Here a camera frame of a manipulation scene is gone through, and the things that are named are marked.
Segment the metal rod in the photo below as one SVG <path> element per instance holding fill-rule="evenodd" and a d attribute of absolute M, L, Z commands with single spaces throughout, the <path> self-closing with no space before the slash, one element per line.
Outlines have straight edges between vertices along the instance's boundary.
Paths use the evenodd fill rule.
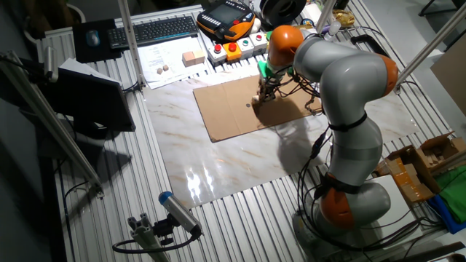
<path fill-rule="evenodd" d="M 16 63 L 21 63 L 20 59 L 13 51 L 8 52 L 7 58 Z M 34 113 L 36 113 L 44 126 L 53 135 L 53 138 L 56 139 L 63 150 L 68 154 L 71 161 L 79 168 L 91 185 L 100 188 L 102 183 L 97 173 L 89 164 L 73 138 L 71 138 L 70 134 L 66 131 L 66 128 L 58 121 L 55 112 L 52 110 L 52 107 L 47 102 L 42 92 L 35 84 L 29 82 L 24 70 L 7 62 L 0 62 L 0 69 L 5 73 L 16 90 L 23 96 L 24 100 L 32 108 Z"/>
<path fill-rule="evenodd" d="M 332 13 L 333 7 L 335 6 L 336 0 L 327 0 L 322 9 L 322 14 L 320 14 L 319 20 L 317 22 L 316 30 L 318 33 L 322 33 L 323 26 L 328 19 L 328 16 Z"/>
<path fill-rule="evenodd" d="M 466 17 L 466 4 L 453 15 L 453 17 L 439 30 L 434 39 L 419 52 L 416 57 L 409 62 L 403 71 L 398 76 L 397 85 L 401 84 L 405 79 L 416 69 L 422 61 L 442 42 L 458 25 L 458 23 Z"/>
<path fill-rule="evenodd" d="M 141 59 L 139 58 L 138 44 L 134 36 L 133 23 L 131 23 L 130 9 L 127 0 L 118 0 L 119 11 L 122 14 L 123 28 L 125 29 L 126 39 L 128 39 L 128 46 L 133 59 L 134 69 L 136 70 L 136 77 L 138 78 L 139 87 L 147 87 L 146 79 L 143 75 L 143 67 Z"/>

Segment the keyboard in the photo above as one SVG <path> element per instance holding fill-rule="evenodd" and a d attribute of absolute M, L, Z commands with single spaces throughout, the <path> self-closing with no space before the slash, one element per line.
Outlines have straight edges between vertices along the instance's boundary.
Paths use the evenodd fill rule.
<path fill-rule="evenodd" d="M 134 25 L 134 34 L 138 46 L 161 43 L 186 36 L 196 36 L 197 26 L 192 17 L 177 17 L 157 22 Z M 111 49 L 128 48 L 124 28 L 107 31 Z"/>

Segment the blue cap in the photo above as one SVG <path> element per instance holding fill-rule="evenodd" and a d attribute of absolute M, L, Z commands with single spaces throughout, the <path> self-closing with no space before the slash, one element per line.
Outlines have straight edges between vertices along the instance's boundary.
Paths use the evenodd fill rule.
<path fill-rule="evenodd" d="M 172 195 L 173 195 L 173 193 L 170 192 L 170 191 L 165 191 L 165 192 L 160 193 L 160 195 L 159 195 L 160 204 L 163 205 L 165 203 L 165 201 L 167 201 L 167 199 L 169 197 L 171 197 Z"/>

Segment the gray wall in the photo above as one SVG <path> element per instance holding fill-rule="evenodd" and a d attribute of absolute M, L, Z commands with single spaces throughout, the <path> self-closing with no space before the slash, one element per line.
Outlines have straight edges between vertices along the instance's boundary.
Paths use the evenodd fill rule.
<path fill-rule="evenodd" d="M 78 7 L 86 17 L 86 22 L 120 18 L 118 0 L 69 0 L 69 4 Z M 141 11 L 136 0 L 127 0 L 131 15 Z"/>
<path fill-rule="evenodd" d="M 0 4 L 0 52 L 10 49 L 18 56 L 31 59 L 21 32 Z M 24 210 L 25 196 L 36 195 L 42 201 L 42 183 L 36 153 L 36 135 L 30 123 L 18 108 L 0 99 L 0 144 L 13 158 L 29 186 L 24 191 L 12 187 L 7 179 L 13 170 L 0 173 L 0 261 L 51 261 L 48 239 L 37 234 Z M 0 164 L 5 167 L 5 156 Z"/>

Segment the white marble surface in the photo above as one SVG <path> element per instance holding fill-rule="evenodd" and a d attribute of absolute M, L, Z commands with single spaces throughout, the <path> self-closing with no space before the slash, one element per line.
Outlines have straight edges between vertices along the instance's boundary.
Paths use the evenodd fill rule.
<path fill-rule="evenodd" d="M 173 193 L 188 208 L 299 171 L 327 127 L 325 116 L 307 116 L 210 142 L 192 90 L 257 74 L 255 66 L 247 66 L 144 91 Z M 384 142 L 419 131 L 393 93 L 369 103 L 366 111 Z M 324 162 L 327 153 L 328 144 L 313 164 Z"/>

